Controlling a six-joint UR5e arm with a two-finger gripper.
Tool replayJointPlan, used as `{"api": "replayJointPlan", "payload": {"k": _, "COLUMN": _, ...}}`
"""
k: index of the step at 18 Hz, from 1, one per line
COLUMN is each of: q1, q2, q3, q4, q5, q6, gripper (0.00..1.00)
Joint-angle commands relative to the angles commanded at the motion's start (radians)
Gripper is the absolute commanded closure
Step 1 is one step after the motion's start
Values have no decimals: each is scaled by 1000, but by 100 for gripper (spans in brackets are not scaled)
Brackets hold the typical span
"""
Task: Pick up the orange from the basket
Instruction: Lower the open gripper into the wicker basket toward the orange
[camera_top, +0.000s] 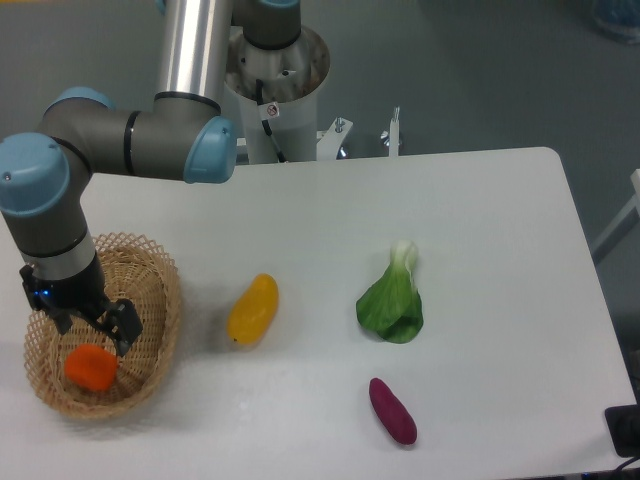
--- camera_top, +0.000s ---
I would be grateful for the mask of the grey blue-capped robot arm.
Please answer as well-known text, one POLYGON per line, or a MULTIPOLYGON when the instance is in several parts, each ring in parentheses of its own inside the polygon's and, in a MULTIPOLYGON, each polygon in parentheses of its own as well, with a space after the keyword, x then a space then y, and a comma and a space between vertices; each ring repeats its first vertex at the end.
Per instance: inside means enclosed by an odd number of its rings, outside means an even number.
POLYGON ((159 88, 149 112, 122 111, 103 94, 74 87, 33 132, 1 143, 1 213, 24 264, 30 307, 60 334, 81 318, 124 356, 142 332, 133 303, 110 300, 81 196, 96 173, 227 181, 236 134, 221 114, 230 29, 280 51, 302 32, 296 1, 161 1, 165 34, 159 88))

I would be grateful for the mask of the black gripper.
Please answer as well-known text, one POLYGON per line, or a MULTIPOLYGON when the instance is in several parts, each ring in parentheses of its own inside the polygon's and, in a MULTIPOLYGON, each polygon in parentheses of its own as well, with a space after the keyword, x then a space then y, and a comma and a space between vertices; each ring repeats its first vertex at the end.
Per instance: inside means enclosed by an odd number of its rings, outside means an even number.
POLYGON ((29 264, 19 274, 31 309, 43 312, 60 335, 72 328, 72 317, 81 318, 112 341, 117 356, 125 356, 143 331, 131 300, 111 302, 104 293, 105 278, 97 255, 84 269, 65 279, 41 279, 29 264))

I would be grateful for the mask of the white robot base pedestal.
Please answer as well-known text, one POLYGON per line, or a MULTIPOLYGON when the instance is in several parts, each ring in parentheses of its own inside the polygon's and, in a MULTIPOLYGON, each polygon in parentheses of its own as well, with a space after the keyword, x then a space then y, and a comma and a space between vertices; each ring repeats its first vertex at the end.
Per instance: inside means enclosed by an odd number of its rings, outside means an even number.
POLYGON ((316 160, 318 96, 329 71, 328 47, 307 27, 282 50, 260 49, 240 31, 231 36, 225 82, 249 163, 316 160))

